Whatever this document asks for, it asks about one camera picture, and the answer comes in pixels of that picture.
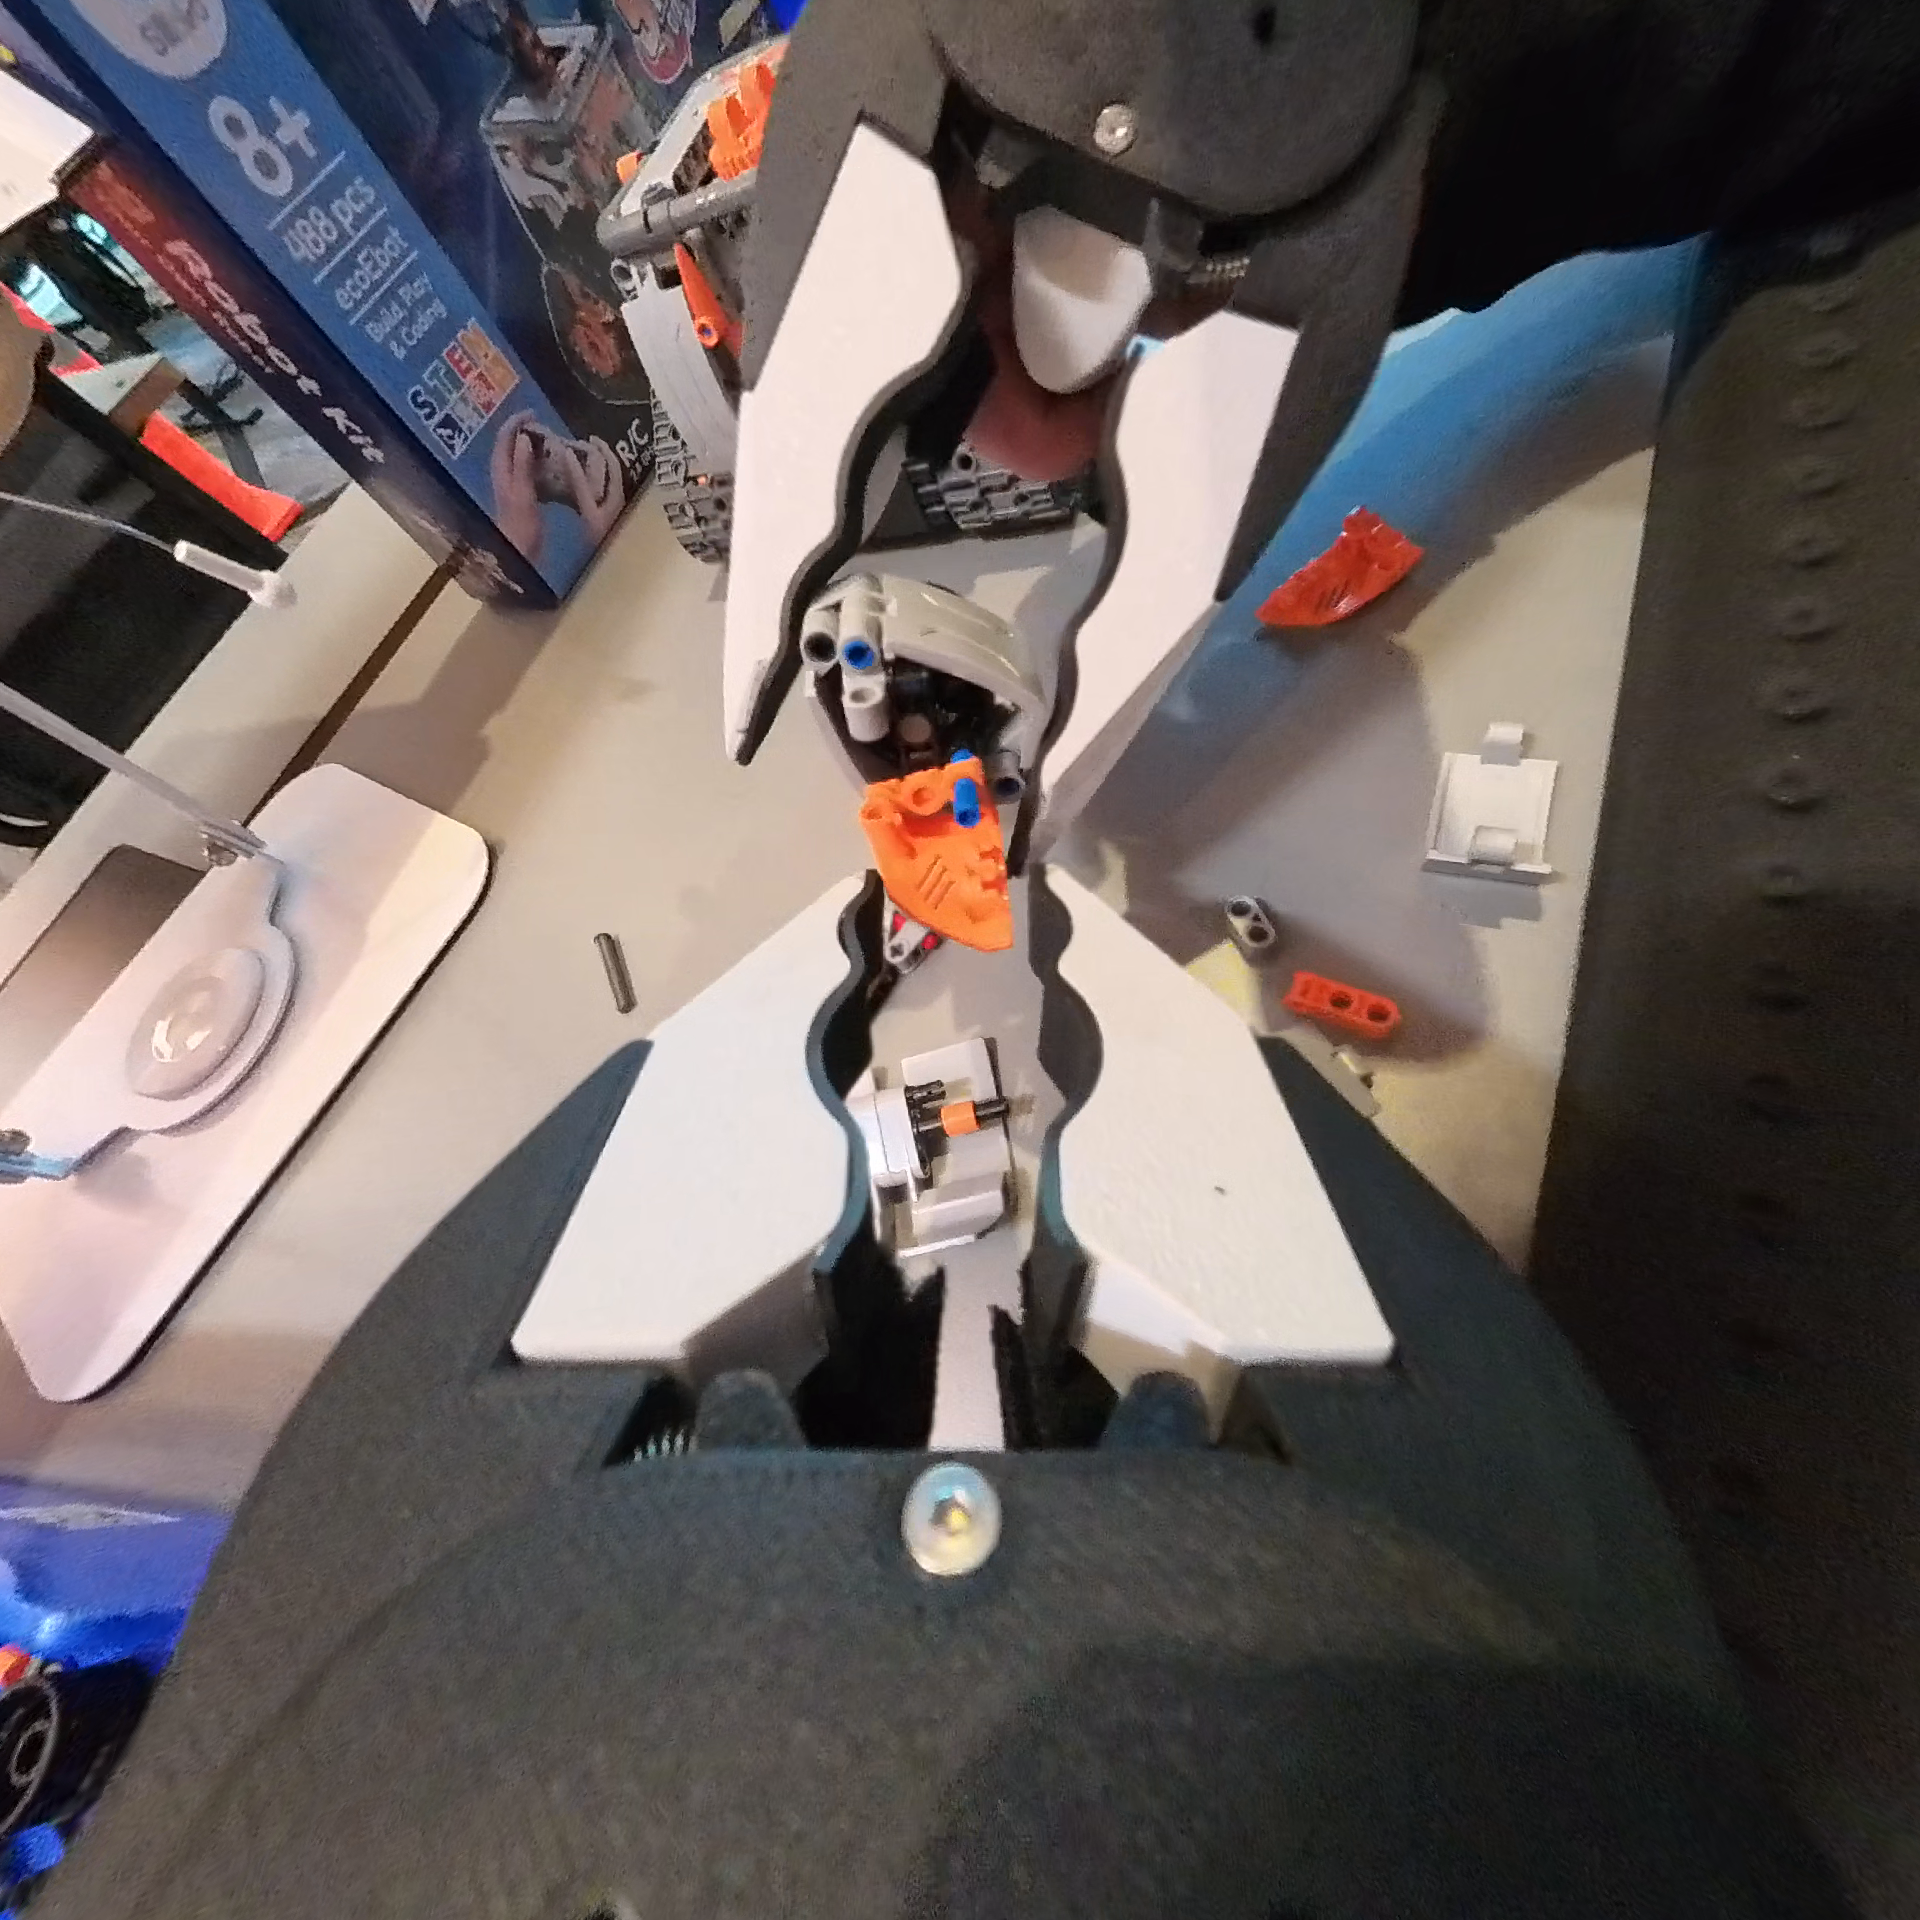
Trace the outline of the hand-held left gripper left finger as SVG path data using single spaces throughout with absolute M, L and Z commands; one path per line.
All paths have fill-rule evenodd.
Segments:
M 848 1090 L 873 1059 L 881 882 L 834 882 L 662 1021 L 512 1333 L 524 1363 L 799 1387 L 884 1316 Z

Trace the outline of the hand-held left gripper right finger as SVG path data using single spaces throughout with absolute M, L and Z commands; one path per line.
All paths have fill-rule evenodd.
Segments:
M 1088 1427 L 1178 1377 L 1216 1432 L 1267 1368 L 1385 1370 L 1398 1340 L 1259 1035 L 1068 873 L 1026 877 L 1040 1067 L 1064 1106 L 1040 1147 L 1024 1368 L 1040 1434 Z

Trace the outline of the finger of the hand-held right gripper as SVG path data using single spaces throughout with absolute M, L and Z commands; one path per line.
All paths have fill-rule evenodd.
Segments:
M 751 764 L 854 558 L 882 445 L 955 354 L 969 267 L 922 154 L 857 116 L 772 116 L 748 254 L 724 741 Z
M 1297 328 L 1202 320 L 1132 353 L 1098 465 L 1110 532 L 1062 638 L 1024 861 L 1068 834 L 1226 597 L 1233 537 L 1299 344 Z

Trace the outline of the grey hinge assembly orange bushes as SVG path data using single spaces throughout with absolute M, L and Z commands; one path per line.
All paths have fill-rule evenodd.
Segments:
M 882 1248 L 899 1260 L 937 1257 L 998 1232 L 1015 1203 L 1015 1110 L 990 1038 L 932 1046 L 855 1082 L 848 1113 L 867 1150 Z

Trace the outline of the grey motor assembly orange panel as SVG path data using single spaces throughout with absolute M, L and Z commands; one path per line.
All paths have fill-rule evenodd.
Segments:
M 800 661 L 895 910 L 945 941 L 1008 952 L 1003 832 L 1049 721 L 1026 642 L 960 592 L 857 572 L 808 609 Z

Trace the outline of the person's right hand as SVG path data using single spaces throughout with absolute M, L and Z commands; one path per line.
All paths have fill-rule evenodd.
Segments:
M 984 277 L 969 301 L 990 373 L 962 438 L 990 465 L 1051 485 L 1088 468 L 1120 381 L 1116 370 L 1071 394 L 1043 387 L 1017 348 L 1010 283 Z

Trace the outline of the red curved shell piece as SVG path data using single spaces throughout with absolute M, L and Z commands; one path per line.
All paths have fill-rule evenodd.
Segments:
M 1268 632 L 1320 632 L 1367 611 L 1425 561 L 1425 549 L 1370 507 L 1354 507 L 1332 545 L 1297 566 L 1259 605 Z

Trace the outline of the tracked toy robot vehicle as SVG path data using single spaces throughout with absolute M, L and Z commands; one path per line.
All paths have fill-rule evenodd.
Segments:
M 729 561 L 743 267 L 752 236 L 764 123 L 790 34 L 760 38 L 696 80 L 654 145 L 616 165 L 596 236 L 619 314 L 652 387 L 654 480 L 679 547 Z M 959 438 L 915 434 L 872 541 L 1014 537 L 1090 513 L 1087 476 L 1033 483 Z

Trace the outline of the orange three-hole beam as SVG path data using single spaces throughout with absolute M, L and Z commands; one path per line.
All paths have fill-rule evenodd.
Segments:
M 1283 995 L 1288 1013 L 1348 1040 L 1384 1043 L 1401 1029 L 1401 1008 L 1352 981 L 1297 969 Z

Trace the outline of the light blue sheet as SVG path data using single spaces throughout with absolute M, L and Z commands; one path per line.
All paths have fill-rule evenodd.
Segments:
M 1324 553 L 1354 507 L 1425 549 L 1393 592 L 1436 594 L 1513 524 L 1644 443 L 1700 250 L 1695 236 L 1585 254 L 1491 307 L 1409 328 L 1265 550 L 1259 601 Z

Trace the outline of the light grey flat clip panel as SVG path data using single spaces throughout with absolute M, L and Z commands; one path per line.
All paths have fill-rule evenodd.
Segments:
M 1548 885 L 1548 832 L 1559 761 L 1529 750 L 1522 723 L 1494 723 L 1475 752 L 1438 765 L 1423 872 L 1428 875 Z

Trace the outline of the white rounded base board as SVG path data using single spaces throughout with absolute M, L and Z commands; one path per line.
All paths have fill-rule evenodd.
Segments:
M 286 869 L 274 918 L 300 963 L 272 1049 L 206 1117 L 123 1137 L 64 1182 L 6 1185 L 6 1333 L 47 1401 L 90 1401 L 136 1368 L 490 885 L 481 832 L 337 764 L 251 829 Z M 257 930 L 251 894 L 241 869 L 200 877 L 6 1099 L 6 1130 L 63 1155 L 88 1121 L 122 1117 L 136 1020 L 187 957 Z

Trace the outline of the blue toy kit box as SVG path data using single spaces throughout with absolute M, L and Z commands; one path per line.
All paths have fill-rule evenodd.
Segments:
M 652 387 L 596 224 L 618 163 L 799 4 L 26 4 L 115 133 L 166 160 L 335 350 L 313 397 L 366 486 L 563 598 L 657 496 Z

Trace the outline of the blue storage bin with tag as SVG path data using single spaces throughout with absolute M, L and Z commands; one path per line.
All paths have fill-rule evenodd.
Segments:
M 3 1484 L 3 1915 L 26 1915 L 151 1705 L 220 1509 Z

